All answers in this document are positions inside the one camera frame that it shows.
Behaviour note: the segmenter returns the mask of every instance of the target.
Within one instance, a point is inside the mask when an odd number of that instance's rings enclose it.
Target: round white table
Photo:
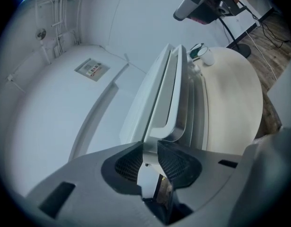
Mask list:
[[[210,48],[215,63],[198,65],[208,100],[208,151],[242,155],[254,140],[263,111],[259,78],[247,59],[221,47]]]

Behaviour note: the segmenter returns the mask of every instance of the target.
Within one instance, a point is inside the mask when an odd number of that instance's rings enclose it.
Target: white cup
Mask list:
[[[198,56],[208,66],[211,66],[215,63],[214,55],[207,47],[201,48],[201,50],[198,52]]]

